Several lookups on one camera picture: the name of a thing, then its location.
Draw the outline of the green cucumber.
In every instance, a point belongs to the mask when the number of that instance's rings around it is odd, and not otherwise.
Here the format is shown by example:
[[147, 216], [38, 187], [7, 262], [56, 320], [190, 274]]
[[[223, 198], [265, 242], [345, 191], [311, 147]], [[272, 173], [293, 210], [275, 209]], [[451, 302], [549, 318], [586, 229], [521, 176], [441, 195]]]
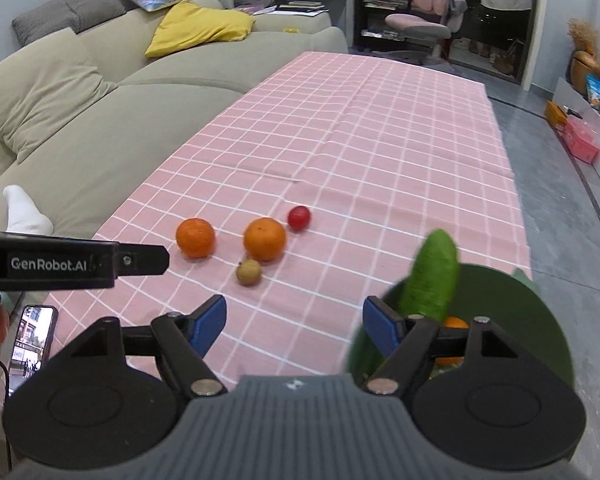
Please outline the green cucumber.
[[431, 231], [420, 246], [398, 303], [400, 315], [419, 314], [443, 323], [454, 298], [460, 262], [451, 235]]

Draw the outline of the large orange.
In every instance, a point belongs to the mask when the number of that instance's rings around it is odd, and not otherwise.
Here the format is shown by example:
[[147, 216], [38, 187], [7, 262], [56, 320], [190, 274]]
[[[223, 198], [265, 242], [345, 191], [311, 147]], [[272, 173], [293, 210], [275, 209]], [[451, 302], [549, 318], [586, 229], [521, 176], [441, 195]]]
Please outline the large orange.
[[273, 218], [253, 220], [244, 234], [242, 242], [251, 258], [260, 262], [273, 261], [280, 257], [286, 246], [286, 231]]

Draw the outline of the white sock foot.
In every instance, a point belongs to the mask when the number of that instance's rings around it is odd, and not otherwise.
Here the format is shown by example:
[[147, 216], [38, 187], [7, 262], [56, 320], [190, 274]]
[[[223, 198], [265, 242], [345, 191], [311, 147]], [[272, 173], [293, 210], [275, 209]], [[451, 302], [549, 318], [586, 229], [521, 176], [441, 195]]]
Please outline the white sock foot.
[[6, 186], [3, 196], [7, 205], [7, 232], [44, 236], [53, 234], [54, 226], [50, 218], [38, 210], [21, 186]]

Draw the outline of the smartphone with lit screen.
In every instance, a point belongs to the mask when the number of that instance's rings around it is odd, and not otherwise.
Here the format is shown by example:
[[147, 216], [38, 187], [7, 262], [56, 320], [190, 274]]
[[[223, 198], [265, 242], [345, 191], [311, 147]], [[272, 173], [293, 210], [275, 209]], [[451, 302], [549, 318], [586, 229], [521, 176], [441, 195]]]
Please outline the smartphone with lit screen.
[[50, 357], [58, 310], [53, 306], [27, 306], [23, 309], [8, 364], [8, 394], [13, 394], [37, 373]]

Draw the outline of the brown longan upper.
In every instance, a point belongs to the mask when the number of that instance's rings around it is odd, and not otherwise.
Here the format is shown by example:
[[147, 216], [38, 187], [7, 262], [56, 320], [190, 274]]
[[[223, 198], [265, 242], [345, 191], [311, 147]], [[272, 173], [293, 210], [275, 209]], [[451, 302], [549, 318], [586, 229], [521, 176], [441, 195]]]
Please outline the brown longan upper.
[[235, 271], [236, 280], [242, 286], [254, 286], [262, 278], [262, 269], [260, 263], [254, 259], [245, 259], [238, 264]]

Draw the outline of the beige sofa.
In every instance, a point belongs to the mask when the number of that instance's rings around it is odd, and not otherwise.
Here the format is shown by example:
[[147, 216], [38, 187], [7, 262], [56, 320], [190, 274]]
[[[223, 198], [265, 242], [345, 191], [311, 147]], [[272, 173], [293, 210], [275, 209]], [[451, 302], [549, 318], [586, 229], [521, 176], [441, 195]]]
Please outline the beige sofa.
[[60, 236], [89, 238], [174, 151], [217, 114], [306, 51], [342, 53], [329, 18], [260, 16], [242, 41], [212, 42], [151, 60], [160, 14], [130, 11], [76, 34], [117, 85], [23, 162], [0, 139], [3, 190], [19, 185]]

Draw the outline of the green perforated colander bowl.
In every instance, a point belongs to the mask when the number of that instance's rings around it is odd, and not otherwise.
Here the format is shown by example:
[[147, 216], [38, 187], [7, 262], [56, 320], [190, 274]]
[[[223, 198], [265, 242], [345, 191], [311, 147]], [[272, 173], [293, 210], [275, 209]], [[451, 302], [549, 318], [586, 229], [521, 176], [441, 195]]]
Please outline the green perforated colander bowl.
[[[404, 278], [391, 286], [381, 299], [396, 309], [406, 282], [407, 278]], [[573, 387], [574, 371], [566, 336], [533, 286], [521, 270], [507, 274], [487, 266], [462, 263], [448, 313], [467, 323], [477, 315], [487, 316]], [[360, 325], [343, 370], [361, 385], [384, 359]]]

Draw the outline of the red cherry tomato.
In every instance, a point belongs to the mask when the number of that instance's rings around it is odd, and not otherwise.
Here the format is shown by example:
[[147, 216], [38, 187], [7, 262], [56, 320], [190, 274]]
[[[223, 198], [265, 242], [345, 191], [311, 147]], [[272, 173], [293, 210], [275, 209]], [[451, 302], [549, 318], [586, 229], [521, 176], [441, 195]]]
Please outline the red cherry tomato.
[[295, 206], [287, 214], [288, 226], [294, 232], [305, 230], [311, 223], [311, 211], [306, 206]]

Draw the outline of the beige sofa pillow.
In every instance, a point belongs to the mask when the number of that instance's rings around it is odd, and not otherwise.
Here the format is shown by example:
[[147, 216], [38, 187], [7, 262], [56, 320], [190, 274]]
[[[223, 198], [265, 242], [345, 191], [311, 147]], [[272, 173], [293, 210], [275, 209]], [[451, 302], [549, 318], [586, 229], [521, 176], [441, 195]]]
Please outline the beige sofa pillow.
[[0, 139], [23, 162], [115, 88], [72, 29], [53, 32], [0, 63]]

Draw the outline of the pink checked tablecloth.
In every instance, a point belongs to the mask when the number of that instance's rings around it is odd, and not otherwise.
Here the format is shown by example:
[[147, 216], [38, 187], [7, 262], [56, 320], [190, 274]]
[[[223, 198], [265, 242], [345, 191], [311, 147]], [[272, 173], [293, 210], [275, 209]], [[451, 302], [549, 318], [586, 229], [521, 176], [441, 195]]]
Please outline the pink checked tablecloth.
[[[287, 214], [311, 211], [294, 232]], [[189, 259], [175, 241], [207, 220], [215, 246]], [[286, 231], [257, 285], [236, 280], [247, 226]], [[466, 263], [528, 270], [514, 176], [486, 89], [380, 58], [308, 52], [260, 82], [174, 151], [91, 237], [160, 244], [166, 274], [113, 289], [55, 292], [61, 348], [98, 318], [144, 325], [227, 302], [207, 363], [227, 385], [242, 375], [335, 374], [365, 297], [404, 278], [424, 237], [448, 231]]]

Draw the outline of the yellow cushion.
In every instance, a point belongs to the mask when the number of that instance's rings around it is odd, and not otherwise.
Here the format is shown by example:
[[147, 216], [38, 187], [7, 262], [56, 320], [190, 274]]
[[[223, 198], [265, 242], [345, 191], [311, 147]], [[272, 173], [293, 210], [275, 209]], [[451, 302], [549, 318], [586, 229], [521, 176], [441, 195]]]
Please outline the yellow cushion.
[[251, 34], [253, 24], [254, 17], [242, 11], [182, 1], [166, 12], [144, 55], [162, 58], [202, 44], [242, 41]]

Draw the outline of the grey cushion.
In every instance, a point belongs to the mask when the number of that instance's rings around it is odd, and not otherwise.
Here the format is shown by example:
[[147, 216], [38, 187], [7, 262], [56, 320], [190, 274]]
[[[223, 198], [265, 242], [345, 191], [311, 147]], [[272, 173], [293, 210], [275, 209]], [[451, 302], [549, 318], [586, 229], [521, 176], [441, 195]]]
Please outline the grey cushion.
[[85, 32], [125, 12], [120, 0], [50, 0], [14, 18], [12, 29], [24, 47], [65, 28]]

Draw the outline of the pink box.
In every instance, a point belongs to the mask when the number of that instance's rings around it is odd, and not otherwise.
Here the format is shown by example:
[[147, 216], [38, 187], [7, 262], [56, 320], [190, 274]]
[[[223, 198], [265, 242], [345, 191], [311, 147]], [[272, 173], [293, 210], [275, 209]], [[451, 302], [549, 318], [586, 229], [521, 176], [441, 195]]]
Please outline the pink box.
[[562, 138], [569, 153], [589, 165], [592, 165], [600, 152], [595, 131], [579, 117], [573, 115], [567, 117]]

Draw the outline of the orange box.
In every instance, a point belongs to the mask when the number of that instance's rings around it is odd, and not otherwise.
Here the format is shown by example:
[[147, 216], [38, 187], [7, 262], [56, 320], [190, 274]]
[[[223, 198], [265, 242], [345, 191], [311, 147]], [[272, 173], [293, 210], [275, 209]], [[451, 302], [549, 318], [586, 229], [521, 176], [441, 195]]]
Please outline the orange box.
[[544, 116], [554, 131], [562, 133], [567, 123], [567, 114], [553, 101], [547, 101], [544, 110]]

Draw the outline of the blue snack bag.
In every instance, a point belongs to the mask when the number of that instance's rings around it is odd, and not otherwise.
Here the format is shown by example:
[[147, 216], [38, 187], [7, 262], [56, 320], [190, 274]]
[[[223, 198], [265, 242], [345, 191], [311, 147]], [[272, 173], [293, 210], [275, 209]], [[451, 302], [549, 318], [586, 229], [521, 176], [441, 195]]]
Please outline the blue snack bag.
[[585, 91], [588, 104], [593, 108], [600, 107], [600, 78], [592, 73], [585, 76]]

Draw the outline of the golden vase with dried flowers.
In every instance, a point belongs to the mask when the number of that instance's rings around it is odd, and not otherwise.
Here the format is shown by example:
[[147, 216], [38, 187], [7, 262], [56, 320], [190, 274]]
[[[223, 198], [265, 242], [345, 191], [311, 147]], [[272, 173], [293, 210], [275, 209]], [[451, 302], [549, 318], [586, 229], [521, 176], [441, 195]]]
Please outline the golden vase with dried flowers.
[[586, 93], [586, 76], [600, 80], [600, 61], [597, 58], [598, 32], [585, 20], [570, 18], [568, 34], [573, 43], [569, 62], [568, 81], [581, 94]]

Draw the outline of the pink office chair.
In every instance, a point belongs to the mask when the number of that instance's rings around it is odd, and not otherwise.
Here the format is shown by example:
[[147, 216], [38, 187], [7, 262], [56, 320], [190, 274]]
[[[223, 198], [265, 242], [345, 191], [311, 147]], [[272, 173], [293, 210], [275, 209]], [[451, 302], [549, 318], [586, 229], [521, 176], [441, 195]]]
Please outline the pink office chair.
[[407, 0], [406, 12], [389, 14], [385, 23], [418, 50], [391, 51], [388, 58], [420, 66], [445, 63], [444, 47], [462, 27], [466, 10], [466, 0]]

